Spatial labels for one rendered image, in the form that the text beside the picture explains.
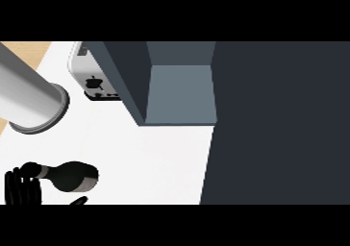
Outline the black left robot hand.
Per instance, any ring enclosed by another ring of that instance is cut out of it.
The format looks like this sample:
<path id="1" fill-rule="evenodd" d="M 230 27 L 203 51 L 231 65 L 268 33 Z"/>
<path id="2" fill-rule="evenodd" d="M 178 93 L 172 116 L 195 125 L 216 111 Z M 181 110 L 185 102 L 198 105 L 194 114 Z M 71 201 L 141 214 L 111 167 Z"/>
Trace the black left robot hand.
<path id="1" fill-rule="evenodd" d="M 5 174 L 5 202 L 8 205 L 40 205 L 42 187 L 45 179 L 22 178 L 19 167 Z"/>

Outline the dark wine bottle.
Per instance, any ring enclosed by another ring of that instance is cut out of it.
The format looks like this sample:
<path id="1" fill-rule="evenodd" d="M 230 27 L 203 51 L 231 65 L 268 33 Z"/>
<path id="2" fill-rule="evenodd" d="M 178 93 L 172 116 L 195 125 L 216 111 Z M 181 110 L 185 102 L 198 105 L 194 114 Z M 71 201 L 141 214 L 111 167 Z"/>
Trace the dark wine bottle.
<path id="1" fill-rule="evenodd" d="M 98 182 L 98 169 L 80 161 L 68 161 L 56 167 L 27 162 L 19 168 L 19 175 L 49 180 L 62 192 L 87 192 Z"/>

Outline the grey open cabinet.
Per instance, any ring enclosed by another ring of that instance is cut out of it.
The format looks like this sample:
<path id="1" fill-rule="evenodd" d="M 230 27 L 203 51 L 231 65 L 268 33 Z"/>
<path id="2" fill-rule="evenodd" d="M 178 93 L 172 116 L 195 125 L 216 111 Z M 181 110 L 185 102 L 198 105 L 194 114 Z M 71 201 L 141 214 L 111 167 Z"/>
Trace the grey open cabinet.
<path id="1" fill-rule="evenodd" d="M 216 123 L 212 41 L 87 41 L 84 46 L 139 126 Z"/>

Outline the dark grey cabinet door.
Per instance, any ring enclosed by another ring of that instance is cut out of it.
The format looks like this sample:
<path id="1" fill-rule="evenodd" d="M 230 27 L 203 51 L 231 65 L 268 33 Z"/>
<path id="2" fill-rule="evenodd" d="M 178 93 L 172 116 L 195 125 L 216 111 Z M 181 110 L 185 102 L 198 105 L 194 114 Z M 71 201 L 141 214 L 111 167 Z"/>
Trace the dark grey cabinet door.
<path id="1" fill-rule="evenodd" d="M 221 42 L 204 204 L 350 204 L 350 42 Z"/>

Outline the white cylindrical appliance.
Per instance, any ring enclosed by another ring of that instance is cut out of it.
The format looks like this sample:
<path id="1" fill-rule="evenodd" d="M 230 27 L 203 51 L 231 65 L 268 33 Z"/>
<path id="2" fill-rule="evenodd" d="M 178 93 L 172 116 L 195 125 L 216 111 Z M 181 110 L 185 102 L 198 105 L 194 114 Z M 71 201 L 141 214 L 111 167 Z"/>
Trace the white cylindrical appliance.
<path id="1" fill-rule="evenodd" d="M 70 96 L 0 43 L 0 118 L 25 135 L 46 131 L 62 118 Z"/>

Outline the silver toaster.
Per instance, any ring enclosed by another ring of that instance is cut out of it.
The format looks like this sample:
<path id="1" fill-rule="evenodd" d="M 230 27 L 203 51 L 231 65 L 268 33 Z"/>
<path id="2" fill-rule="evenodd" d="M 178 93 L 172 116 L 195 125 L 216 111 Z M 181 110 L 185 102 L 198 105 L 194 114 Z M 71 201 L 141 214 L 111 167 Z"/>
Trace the silver toaster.
<path id="1" fill-rule="evenodd" d="M 76 41 L 68 58 L 68 72 L 90 101 L 120 101 L 120 95 L 105 77 L 96 60 L 82 41 Z"/>

